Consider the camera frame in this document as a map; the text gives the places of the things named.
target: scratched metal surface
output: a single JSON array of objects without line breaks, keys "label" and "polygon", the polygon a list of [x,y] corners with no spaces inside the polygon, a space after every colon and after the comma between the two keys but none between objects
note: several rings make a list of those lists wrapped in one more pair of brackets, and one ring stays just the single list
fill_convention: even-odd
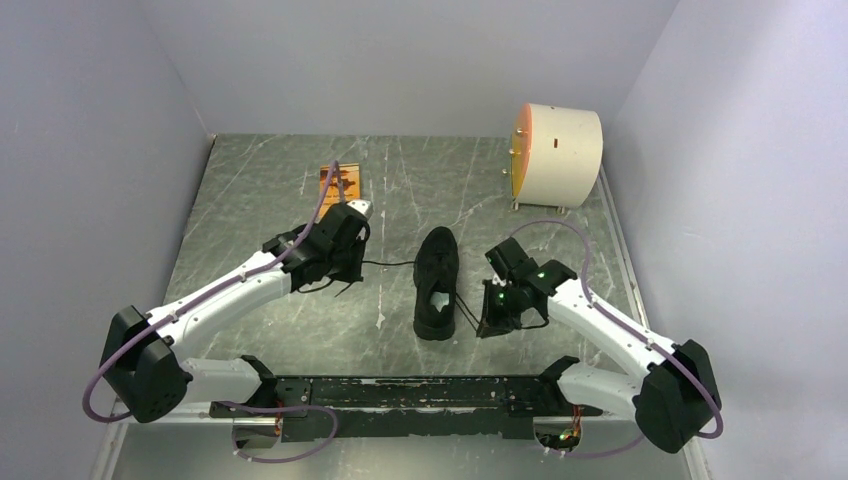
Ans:
[{"label": "scratched metal surface", "polygon": [[[168,290],[168,301],[218,278],[272,235],[306,221],[318,194],[318,168],[328,161],[361,165],[363,196],[374,201],[366,258],[412,259],[427,232],[447,225],[460,240],[460,293],[478,313],[480,281],[491,276],[483,253],[515,226],[554,215],[553,208],[510,210],[507,140],[453,137],[222,135],[203,178]],[[599,187],[565,216],[591,238],[593,288],[631,315]],[[557,258],[576,269],[579,240],[554,226],[531,227],[519,241],[540,262]],[[410,267],[366,266],[365,282],[339,298],[340,287],[291,295],[222,330],[198,356],[258,356],[278,374],[539,373],[568,354],[615,369],[605,355],[565,325],[478,340],[464,319],[445,342],[412,332]],[[539,321],[538,318],[526,319]],[[627,443],[637,431],[620,421],[585,426],[581,449]],[[314,444],[277,445],[261,456],[290,456]],[[610,459],[569,460],[533,441],[498,436],[339,439],[320,454],[286,465],[233,457],[227,427],[130,425],[116,479],[512,479],[689,478],[682,454],[647,442]]]},{"label": "scratched metal surface", "polygon": [[[359,163],[363,198],[374,202],[366,258],[415,257],[438,225],[460,244],[458,290],[479,315],[481,281],[492,272],[483,253],[515,226],[553,216],[554,208],[510,209],[505,138],[221,135],[215,142],[167,293],[176,300],[227,273],[274,234],[304,223],[314,208],[321,165]],[[598,186],[564,217],[590,236],[592,288],[624,312],[630,306]],[[583,247],[557,225],[517,235],[541,264],[556,258],[579,270]],[[365,265],[365,281],[267,304],[221,330],[197,352],[230,359],[256,355],[277,374],[538,373],[568,354],[602,368],[615,365],[562,324],[478,340],[457,314],[445,342],[412,331],[411,267]],[[528,315],[526,322],[540,322]]]}]

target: white panel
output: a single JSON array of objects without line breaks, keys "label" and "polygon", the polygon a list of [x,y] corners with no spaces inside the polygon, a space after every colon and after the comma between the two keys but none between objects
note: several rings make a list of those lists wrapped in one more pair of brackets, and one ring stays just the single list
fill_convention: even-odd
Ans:
[{"label": "white panel", "polygon": [[651,324],[711,356],[716,479],[848,478],[846,25],[843,1],[681,2],[606,137]]},{"label": "white panel", "polygon": [[162,302],[209,139],[135,1],[3,0],[0,65],[0,471],[84,479],[83,387],[112,315]]},{"label": "white panel", "polygon": [[677,0],[143,0],[214,132],[506,136],[621,107]]}]

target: shoe sole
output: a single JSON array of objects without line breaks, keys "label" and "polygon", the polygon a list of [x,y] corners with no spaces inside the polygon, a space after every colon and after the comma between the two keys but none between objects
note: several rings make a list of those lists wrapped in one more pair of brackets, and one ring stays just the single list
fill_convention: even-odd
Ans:
[{"label": "shoe sole", "polygon": [[450,322],[447,325],[439,328],[429,327],[421,322],[412,322],[412,330],[415,335],[422,340],[447,340],[453,336],[456,330],[456,323]]}]

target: purple cable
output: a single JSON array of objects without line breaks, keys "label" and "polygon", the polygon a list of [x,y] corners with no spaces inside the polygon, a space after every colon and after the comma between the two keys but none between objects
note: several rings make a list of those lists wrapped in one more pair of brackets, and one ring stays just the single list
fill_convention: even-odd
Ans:
[{"label": "purple cable", "polygon": [[[609,310],[604,308],[602,305],[600,305],[597,302],[594,302],[592,300],[592,294],[589,291],[589,261],[592,257],[592,247],[589,245],[589,238],[586,236],[585,233],[583,233],[582,230],[580,230],[579,228],[575,227],[574,225],[566,222],[565,220],[560,220],[558,218],[547,218],[547,219],[543,219],[543,220],[534,220],[532,222],[525,223],[524,225],[521,225],[520,227],[513,230],[509,234],[509,236],[512,237],[516,233],[518,233],[519,231],[521,231],[521,230],[523,230],[523,229],[525,229],[525,228],[527,228],[531,225],[536,225],[536,224],[539,224],[539,223],[553,223],[553,224],[556,224],[556,225],[562,225],[564,227],[569,228],[571,231],[573,231],[574,233],[576,233],[580,237],[580,240],[583,241],[583,250],[585,252],[585,256],[583,258],[583,266],[580,269],[580,280],[581,280],[580,283],[581,283],[581,286],[583,288],[583,295],[586,296],[586,300],[590,304],[592,304],[592,306],[595,307],[595,309],[597,309],[599,312],[601,312],[605,317],[610,319],[613,323],[615,323],[616,325],[618,325],[619,327],[624,329],[627,333],[629,333],[630,335],[635,337],[640,342],[648,344],[649,343],[648,337],[646,337],[641,332],[639,332],[638,330],[634,329],[633,327],[631,327],[630,325],[628,325],[627,323],[622,321],[617,316],[613,315],[612,312],[610,312]],[[704,397],[704,400],[706,400],[707,405],[709,405],[710,410],[712,411],[713,417],[715,418],[715,421],[716,421],[716,428],[715,428],[715,430],[713,430],[712,432],[709,432],[709,433],[699,432],[699,433],[696,434],[696,436],[701,437],[701,438],[707,438],[707,439],[718,438],[722,434],[722,432],[724,432],[724,419],[721,417],[721,411],[719,410],[718,405],[715,403],[715,400],[713,400],[713,397],[707,391],[706,387],[704,387],[704,385],[697,378],[695,378],[695,375],[692,374],[692,372],[689,371],[689,369],[686,368],[686,366],[684,366],[682,363],[680,363],[679,360],[674,358],[674,356],[671,353],[667,352],[664,348],[662,348],[661,346],[659,346],[659,345],[657,345],[656,343],[653,343],[653,342],[650,343],[650,347],[651,347],[651,349],[659,352],[660,355],[662,355],[666,360],[668,360],[672,365],[674,365],[674,368],[679,370],[680,373],[682,373],[683,376],[686,377],[686,379],[689,380],[692,383],[692,385],[695,387],[695,389],[698,391],[698,393],[700,393],[701,396]],[[634,440],[631,443],[628,443],[624,447],[620,447],[620,448],[610,450],[610,451],[607,451],[607,452],[587,453],[587,454],[566,454],[566,456],[574,457],[574,458],[602,458],[602,457],[607,457],[607,456],[615,455],[615,454],[621,453],[625,450],[629,450],[630,448],[635,447],[636,445],[639,444],[639,442],[641,441],[642,438],[643,438],[643,436],[640,435],[639,438],[637,438],[636,440]]]},{"label": "purple cable", "polygon": [[329,408],[329,407],[323,407],[323,406],[320,406],[320,405],[300,405],[300,406],[296,406],[296,407],[256,408],[256,407],[247,407],[247,406],[240,405],[238,403],[233,403],[233,402],[220,402],[220,403],[221,403],[221,405],[224,405],[225,407],[237,408],[239,410],[243,410],[243,411],[248,412],[248,413],[287,413],[287,412],[302,412],[302,411],[305,411],[305,410],[317,410],[319,412],[326,413],[327,415],[330,416],[330,418],[333,419],[333,429],[330,430],[330,435],[328,435],[327,438],[324,439],[324,441],[321,442],[320,445],[318,445],[317,447],[315,447],[311,450],[307,450],[307,451],[305,451],[305,452],[303,452],[299,455],[295,455],[293,457],[288,457],[288,458],[259,458],[259,457],[254,457],[254,456],[248,455],[248,454],[242,452],[241,450],[239,450],[238,444],[236,444],[235,431],[233,431],[233,436],[232,436],[233,453],[235,455],[247,460],[248,462],[255,462],[255,463],[289,463],[289,462],[295,462],[297,460],[304,459],[304,458],[306,458],[310,455],[313,455],[313,454],[318,453],[321,450],[323,450],[327,445],[330,444],[330,442],[336,436],[336,432],[338,432],[338,430],[339,430],[339,417],[336,415],[336,412],[333,411],[333,409]]},{"label": "purple cable", "polygon": [[[266,263],[265,265],[260,265],[256,268],[250,269],[247,272],[245,272],[244,279],[252,277],[252,276],[254,276],[258,273],[262,273],[262,272],[266,272],[266,271],[270,270],[275,265],[282,262],[286,258],[286,256],[288,256],[289,252],[291,252],[292,250],[297,248],[303,242],[303,240],[306,238],[306,236],[309,235],[309,231],[312,230],[312,226],[315,224],[315,220],[318,218],[318,212],[321,210],[321,205],[324,203],[324,199],[327,197],[327,191],[330,189],[330,183],[331,182],[329,181],[329,179],[334,174],[336,175],[336,180],[337,180],[337,183],[338,183],[338,186],[339,186],[339,189],[338,189],[339,190],[339,200],[342,203],[344,203],[344,201],[345,201],[344,189],[342,188],[343,183],[342,183],[341,172],[339,171],[339,162],[334,160],[330,163],[330,167],[329,167],[329,170],[327,172],[327,179],[328,180],[321,187],[321,195],[318,198],[318,205],[315,207],[315,210],[312,212],[312,217],[310,217],[309,222],[306,224],[306,226],[304,227],[304,229],[300,233],[300,235],[297,236],[294,243],[292,243],[288,248],[286,248],[286,250],[283,253],[281,253],[280,255],[278,255],[276,258],[274,258],[270,262]],[[242,281],[242,276],[241,275],[235,275],[235,276],[230,277],[230,278],[222,281],[221,283],[215,285],[214,287],[210,288],[209,290],[202,293],[201,295],[198,295],[197,297],[193,298],[191,301],[186,302],[186,304],[183,305],[182,307],[178,308],[175,312],[176,319],[178,319],[181,315],[185,314],[187,311],[189,311],[189,310],[195,308],[196,306],[200,305],[201,303],[205,302],[209,298],[217,295],[222,290],[224,290],[224,289],[226,289],[226,288],[228,288],[232,285],[235,285],[236,283],[239,283],[241,281]],[[131,415],[129,412],[125,412],[125,413],[122,413],[120,415],[115,415],[115,416],[111,416],[111,417],[104,417],[104,416],[98,414],[97,412],[95,412],[94,409],[91,407],[91,395],[94,392],[94,387],[97,386],[97,382],[99,382],[100,379],[103,378],[103,375],[105,375],[106,372],[109,371],[109,369],[112,368],[118,362],[118,359],[120,359],[122,356],[124,356],[130,349],[132,349],[136,344],[138,344],[138,342],[140,342],[143,338],[145,338],[146,336],[155,332],[156,330],[167,325],[169,322],[176,320],[176,319],[174,318],[174,315],[167,315],[165,318],[163,318],[163,319],[159,320],[158,322],[150,325],[149,327],[142,330],[138,335],[131,338],[127,343],[122,345],[121,348],[119,348],[115,353],[112,354],[112,356],[110,356],[105,362],[103,362],[103,364],[100,366],[100,368],[97,369],[97,373],[95,373],[94,377],[92,377],[92,379],[89,380],[89,382],[85,386],[85,390],[83,392],[82,410],[83,410],[83,412],[85,412],[85,414],[88,416],[88,418],[90,418],[90,419],[92,419],[96,422],[111,423],[111,422],[117,422],[119,420],[123,420],[125,418],[128,418]],[[302,410],[307,410],[307,408],[305,408],[305,407],[306,406],[289,407],[289,408],[293,408],[293,409],[300,408]]]}]

